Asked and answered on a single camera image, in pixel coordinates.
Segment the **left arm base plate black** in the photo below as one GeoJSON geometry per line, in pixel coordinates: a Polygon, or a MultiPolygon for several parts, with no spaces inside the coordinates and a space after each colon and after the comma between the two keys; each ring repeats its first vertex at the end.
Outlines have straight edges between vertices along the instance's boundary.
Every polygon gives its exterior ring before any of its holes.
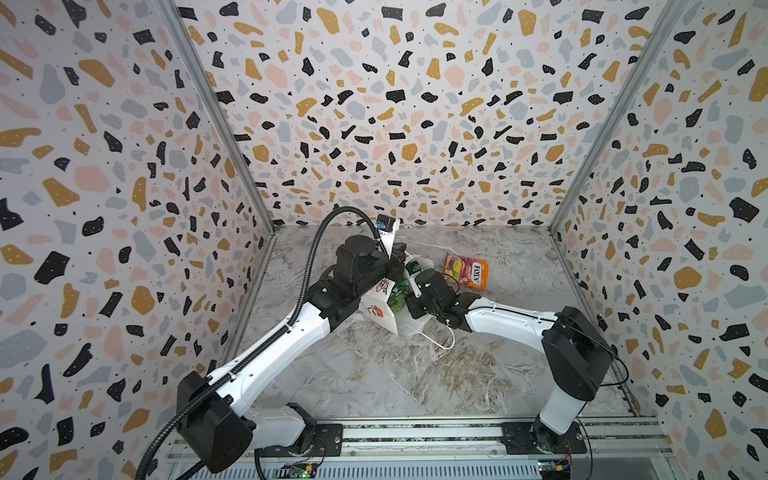
{"type": "Polygon", "coordinates": [[[320,423],[306,427],[298,439],[289,446],[269,446],[256,452],[266,458],[339,457],[344,439],[341,423],[320,423]]]}

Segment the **white paper bag red flower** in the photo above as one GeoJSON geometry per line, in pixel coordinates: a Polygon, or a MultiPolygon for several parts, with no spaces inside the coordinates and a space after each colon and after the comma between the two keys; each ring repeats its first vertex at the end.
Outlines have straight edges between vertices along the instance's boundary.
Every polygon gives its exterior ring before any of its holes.
{"type": "Polygon", "coordinates": [[[434,263],[421,256],[405,256],[403,272],[397,280],[385,278],[364,294],[360,300],[360,311],[368,319],[376,322],[391,333],[404,339],[421,336],[442,350],[451,350],[456,341],[455,334],[450,332],[451,341],[442,344],[424,332],[429,314],[412,314],[408,302],[420,299],[421,292],[415,282],[416,276],[426,268],[432,268],[434,263]]]}

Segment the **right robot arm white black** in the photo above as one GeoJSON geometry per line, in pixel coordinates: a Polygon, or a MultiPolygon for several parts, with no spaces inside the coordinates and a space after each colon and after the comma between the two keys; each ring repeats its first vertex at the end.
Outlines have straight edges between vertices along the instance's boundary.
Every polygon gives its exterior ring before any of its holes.
{"type": "Polygon", "coordinates": [[[460,292],[432,268],[412,274],[409,283],[406,304],[413,318],[429,315],[453,330],[496,335],[545,356],[555,387],[518,443],[548,453],[562,451],[613,363],[612,350],[586,316],[574,307],[538,312],[460,292]]]}

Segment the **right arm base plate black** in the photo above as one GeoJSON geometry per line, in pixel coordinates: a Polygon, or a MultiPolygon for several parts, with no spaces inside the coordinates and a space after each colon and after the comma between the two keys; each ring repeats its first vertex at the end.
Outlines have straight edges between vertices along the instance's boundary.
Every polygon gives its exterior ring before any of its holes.
{"type": "Polygon", "coordinates": [[[557,434],[538,420],[501,424],[500,441],[508,455],[585,454],[585,435],[573,422],[564,434],[557,434]]]}

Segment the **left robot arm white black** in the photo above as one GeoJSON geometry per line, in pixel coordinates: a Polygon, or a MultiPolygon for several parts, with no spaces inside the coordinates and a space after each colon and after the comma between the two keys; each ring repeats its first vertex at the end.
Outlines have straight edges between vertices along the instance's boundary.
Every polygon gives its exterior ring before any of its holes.
{"type": "Polygon", "coordinates": [[[302,407],[285,407],[249,417],[261,392],[309,347],[327,337],[361,306],[362,297],[401,273],[405,249],[392,232],[378,240],[355,235],[337,250],[332,275],[312,284],[299,305],[245,352],[207,377],[191,373],[178,389],[182,412],[178,432],[202,468],[219,473],[246,451],[280,448],[296,456],[316,451],[317,422],[302,407]]]}

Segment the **orange pink Fox's candy packet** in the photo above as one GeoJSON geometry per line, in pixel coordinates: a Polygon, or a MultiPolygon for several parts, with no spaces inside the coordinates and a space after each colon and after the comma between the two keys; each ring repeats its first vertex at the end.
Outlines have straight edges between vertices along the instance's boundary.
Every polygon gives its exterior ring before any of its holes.
{"type": "Polygon", "coordinates": [[[489,265],[485,260],[448,254],[443,272],[460,286],[483,291],[488,282],[489,265]]]}

